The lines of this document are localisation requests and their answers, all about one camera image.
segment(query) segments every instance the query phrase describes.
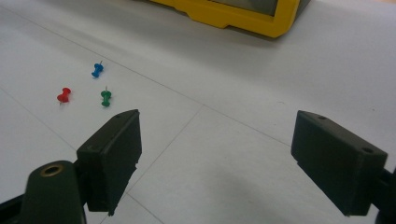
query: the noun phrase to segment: push pin head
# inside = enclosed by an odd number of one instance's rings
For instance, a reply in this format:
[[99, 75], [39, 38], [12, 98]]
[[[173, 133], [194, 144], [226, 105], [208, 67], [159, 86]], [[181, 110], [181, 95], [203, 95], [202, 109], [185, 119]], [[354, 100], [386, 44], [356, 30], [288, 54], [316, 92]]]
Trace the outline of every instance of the push pin head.
[[91, 73], [94, 77], [99, 77], [99, 73], [103, 71], [102, 61], [96, 63], [94, 66], [95, 70]]
[[62, 91], [63, 91], [63, 93], [58, 95], [57, 99], [59, 100], [60, 103], [69, 102], [69, 94], [72, 91], [70, 91], [69, 88], [63, 88]]
[[111, 91], [108, 91], [107, 87], [106, 87], [106, 90], [102, 91], [100, 94], [103, 97], [102, 106], [104, 106], [104, 107], [110, 106], [109, 100], [110, 100], [110, 97], [111, 97]]

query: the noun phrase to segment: yellow box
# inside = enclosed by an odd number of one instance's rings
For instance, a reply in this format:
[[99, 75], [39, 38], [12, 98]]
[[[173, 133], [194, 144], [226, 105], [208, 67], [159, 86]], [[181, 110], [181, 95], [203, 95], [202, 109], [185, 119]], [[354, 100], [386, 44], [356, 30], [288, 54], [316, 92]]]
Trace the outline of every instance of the yellow box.
[[194, 21], [215, 27], [234, 26], [257, 34], [279, 37], [293, 25], [309, 0], [277, 0], [275, 15], [208, 0], [150, 0], [187, 13]]

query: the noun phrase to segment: white table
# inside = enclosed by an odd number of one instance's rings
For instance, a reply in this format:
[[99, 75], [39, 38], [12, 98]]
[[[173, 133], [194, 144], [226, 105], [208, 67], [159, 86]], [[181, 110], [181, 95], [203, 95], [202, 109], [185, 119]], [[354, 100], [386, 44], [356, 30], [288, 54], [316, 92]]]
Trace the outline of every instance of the white table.
[[147, 1], [0, 0], [0, 201], [137, 108], [137, 171], [116, 215], [89, 223], [374, 223], [374, 207], [343, 217], [290, 144], [296, 112], [315, 112], [387, 151], [393, 171], [395, 40], [396, 5], [374, 0], [313, 0], [276, 40]]

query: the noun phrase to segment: blue push pin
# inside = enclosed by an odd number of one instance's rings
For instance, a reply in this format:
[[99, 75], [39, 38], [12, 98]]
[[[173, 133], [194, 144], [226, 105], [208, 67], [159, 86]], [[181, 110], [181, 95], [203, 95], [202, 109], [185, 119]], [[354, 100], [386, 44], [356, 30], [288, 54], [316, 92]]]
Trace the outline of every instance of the blue push pin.
[[94, 77], [99, 77], [99, 73], [103, 71], [102, 61], [96, 63], [93, 67], [95, 67], [95, 71], [92, 72], [92, 75]]

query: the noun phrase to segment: screw hole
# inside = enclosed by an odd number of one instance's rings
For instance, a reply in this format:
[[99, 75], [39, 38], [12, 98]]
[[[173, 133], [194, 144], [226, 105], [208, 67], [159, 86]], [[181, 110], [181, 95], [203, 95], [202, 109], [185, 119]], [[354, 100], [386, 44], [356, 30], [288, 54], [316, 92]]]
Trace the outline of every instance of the screw hole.
[[40, 174], [44, 177], [53, 176], [59, 174], [63, 169], [61, 164], [54, 164], [41, 170]]
[[373, 153], [374, 151], [368, 147], [364, 147], [363, 151], [367, 152], [367, 153]]

